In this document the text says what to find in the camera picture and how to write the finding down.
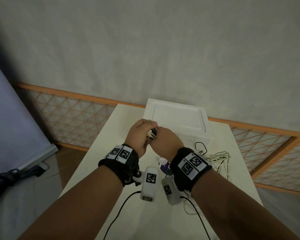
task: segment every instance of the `black cord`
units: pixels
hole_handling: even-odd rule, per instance
[[[207,148],[206,148],[206,146],[204,145],[204,143],[202,143],[201,141],[197,141],[195,144],[194,144],[194,148],[195,148],[195,150],[197,150],[197,143],[201,143],[203,146],[204,146],[204,149],[206,149],[206,152],[205,153],[203,153],[202,155],[205,155],[207,152],[208,152],[208,150],[207,150]]]
[[[208,234],[208,231],[207,231],[206,227],[204,226],[204,222],[202,221],[202,219],[201,219],[201,217],[200,217],[200,214],[199,214],[199,212],[197,211],[195,205],[191,202],[191,200],[189,200],[188,198],[186,198],[186,197],[184,197],[184,196],[180,196],[180,198],[186,199],[187,201],[189,201],[189,202],[191,203],[191,205],[193,206],[193,208],[195,209],[196,213],[198,214],[198,216],[199,216],[199,218],[200,218],[200,221],[201,221],[201,223],[202,223],[202,225],[203,225],[203,227],[204,227],[204,230],[206,230],[206,234],[207,234],[209,240],[211,240],[211,238],[210,238],[210,236],[209,236],[209,234]]]
[[[121,212],[121,210],[122,210],[124,204],[127,202],[127,200],[128,200],[131,196],[133,196],[133,195],[135,195],[135,194],[139,194],[139,193],[141,193],[141,191],[136,191],[136,192],[130,194],[130,195],[128,196],[128,198],[126,198],[126,200],[125,200],[124,203],[122,204],[122,206],[121,206],[121,208],[120,208],[120,210],[119,210],[117,216],[115,217],[115,219],[111,222],[110,226],[108,227],[108,230],[107,230],[107,232],[105,233],[105,236],[104,236],[103,240],[106,239],[106,236],[107,236],[107,234],[108,234],[108,231],[109,231],[110,227],[111,227],[112,224],[115,222],[115,220],[118,218],[118,216],[119,216],[119,214],[120,214],[120,212]]]

